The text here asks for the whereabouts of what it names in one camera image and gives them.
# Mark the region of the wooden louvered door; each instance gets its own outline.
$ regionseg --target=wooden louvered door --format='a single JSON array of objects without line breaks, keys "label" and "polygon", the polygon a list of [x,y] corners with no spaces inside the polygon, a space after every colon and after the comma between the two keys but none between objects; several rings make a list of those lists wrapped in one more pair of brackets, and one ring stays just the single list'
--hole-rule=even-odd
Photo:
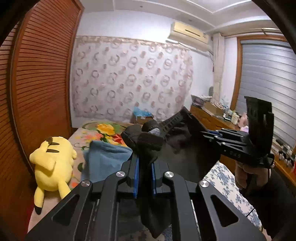
[{"label": "wooden louvered door", "polygon": [[13,56],[12,107],[28,157],[49,136],[71,135],[69,72],[82,5],[41,0],[25,16]]},{"label": "wooden louvered door", "polygon": [[21,155],[7,91],[17,30],[18,25],[0,45],[0,229],[5,229],[2,225],[4,222],[18,240],[23,240],[28,228],[28,210],[33,207],[35,181],[30,175],[33,170],[26,166]]}]

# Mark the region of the pikachu plush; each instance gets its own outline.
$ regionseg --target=pikachu plush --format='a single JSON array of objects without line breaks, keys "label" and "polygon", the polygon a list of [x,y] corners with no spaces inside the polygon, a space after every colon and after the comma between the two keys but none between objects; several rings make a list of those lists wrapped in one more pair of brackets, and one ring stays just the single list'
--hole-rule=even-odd
[{"label": "pikachu plush", "polygon": [[30,155],[30,162],[35,164],[37,189],[34,204],[37,214],[41,213],[45,190],[59,190],[62,199],[68,195],[70,188],[67,183],[72,177],[73,159],[76,157],[71,143],[63,137],[50,137]]}]

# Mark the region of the human hand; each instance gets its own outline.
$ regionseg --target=human hand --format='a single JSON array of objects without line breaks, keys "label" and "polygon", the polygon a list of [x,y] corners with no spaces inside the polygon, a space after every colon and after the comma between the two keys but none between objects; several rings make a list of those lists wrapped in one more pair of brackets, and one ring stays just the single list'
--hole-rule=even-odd
[{"label": "human hand", "polygon": [[271,171],[267,168],[251,167],[241,162],[235,161],[235,184],[242,190],[247,187],[248,174],[255,174],[257,176],[256,183],[259,188],[263,187],[269,180]]}]

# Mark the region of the person's arm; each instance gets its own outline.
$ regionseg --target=person's arm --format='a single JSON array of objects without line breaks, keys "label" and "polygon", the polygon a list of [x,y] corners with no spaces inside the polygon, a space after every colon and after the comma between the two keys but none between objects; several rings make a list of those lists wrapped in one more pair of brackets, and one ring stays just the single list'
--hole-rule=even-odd
[{"label": "person's arm", "polygon": [[[268,178],[267,169],[251,168],[240,163],[237,163],[235,171],[238,188],[246,187],[247,173],[257,175],[258,189],[244,197],[256,209],[268,235],[275,240],[292,240],[287,238],[292,235],[289,226],[296,222],[296,198],[276,171],[270,170]],[[278,239],[277,234],[284,236]]]}]

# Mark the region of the gray roller blind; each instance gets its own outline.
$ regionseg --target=gray roller blind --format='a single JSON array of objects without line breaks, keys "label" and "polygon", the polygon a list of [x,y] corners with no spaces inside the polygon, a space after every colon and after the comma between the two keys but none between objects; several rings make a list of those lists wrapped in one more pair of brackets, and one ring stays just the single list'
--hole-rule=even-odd
[{"label": "gray roller blind", "polygon": [[243,40],[242,77],[236,110],[247,112],[244,96],[272,103],[274,135],[296,143],[296,55],[286,42]]}]

